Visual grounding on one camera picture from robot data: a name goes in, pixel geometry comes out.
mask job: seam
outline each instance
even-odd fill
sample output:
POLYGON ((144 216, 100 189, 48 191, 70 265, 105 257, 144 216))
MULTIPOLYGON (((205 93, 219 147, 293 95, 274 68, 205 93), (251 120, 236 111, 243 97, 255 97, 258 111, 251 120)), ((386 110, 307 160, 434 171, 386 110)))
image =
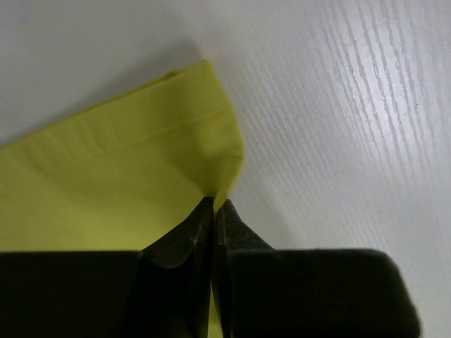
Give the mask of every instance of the seam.
MULTIPOLYGON (((219 115, 219 114, 221 114, 221 113, 223 113, 225 111, 226 111, 225 109, 222 109, 222 110, 219 110, 219 111, 215 111, 213 113, 199 115, 199 116, 195 116, 195 117, 192 117, 192 118, 181 119, 177 123, 174 123, 171 126, 168 126, 168 127, 165 127, 165 128, 161 128, 161 129, 158 129, 158 130, 154 130, 153 132, 141 135, 139 137, 131 139, 130 141, 123 142, 123 143, 117 143, 117 144, 114 144, 114 145, 111 145, 111 146, 101 146, 98 149, 96 149, 94 151, 87 152, 87 153, 85 153, 83 155, 73 155, 73 157, 70 160, 68 160, 68 161, 66 161, 64 163, 60 163, 60 164, 54 165, 53 167, 51 167, 48 170, 43 170, 41 172, 37 172, 36 175, 53 175, 53 174, 57 173, 59 170, 67 167, 68 165, 70 165, 70 164, 72 164, 74 162, 77 162, 77 161, 83 161, 83 160, 89 158, 90 156, 100 155, 100 154, 103 154, 106 151, 109 151, 109 150, 112 150, 112 149, 119 149, 119 148, 122 148, 124 146, 132 146, 134 144, 139 144, 140 142, 143 142, 143 141, 145 141, 147 139, 151 139, 152 137, 157 137, 157 136, 166 134, 168 132, 172 132, 173 130, 178 129, 179 127, 182 127, 183 125, 186 125, 186 124, 189 124, 189 123, 197 123, 197 122, 200 122, 200 121, 205 120, 207 118, 210 118, 212 116, 219 115)), ((6 186, 5 188, 1 188, 0 189, 0 194, 3 194, 5 192, 11 190, 12 188, 19 186, 19 185, 27 182, 28 180, 30 180, 30 178, 25 179, 25 180, 20 180, 18 182, 15 182, 15 183, 9 185, 9 186, 6 186)))

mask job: fabric fold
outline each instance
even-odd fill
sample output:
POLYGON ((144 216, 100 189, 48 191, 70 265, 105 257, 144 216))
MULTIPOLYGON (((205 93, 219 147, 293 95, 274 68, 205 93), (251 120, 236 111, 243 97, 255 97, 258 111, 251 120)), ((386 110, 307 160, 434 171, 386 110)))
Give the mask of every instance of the fabric fold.
POLYGON ((175 70, 0 149, 0 250, 142 249, 243 159, 208 61, 175 70))

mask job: wood grain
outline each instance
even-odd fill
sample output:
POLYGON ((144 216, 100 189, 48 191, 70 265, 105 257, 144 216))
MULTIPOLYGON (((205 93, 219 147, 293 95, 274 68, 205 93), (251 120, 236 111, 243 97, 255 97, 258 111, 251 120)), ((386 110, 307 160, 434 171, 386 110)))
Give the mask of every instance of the wood grain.
POLYGON ((399 264, 451 328, 451 5, 425 0, 0 2, 0 137, 210 59, 247 164, 232 198, 277 247, 399 264))

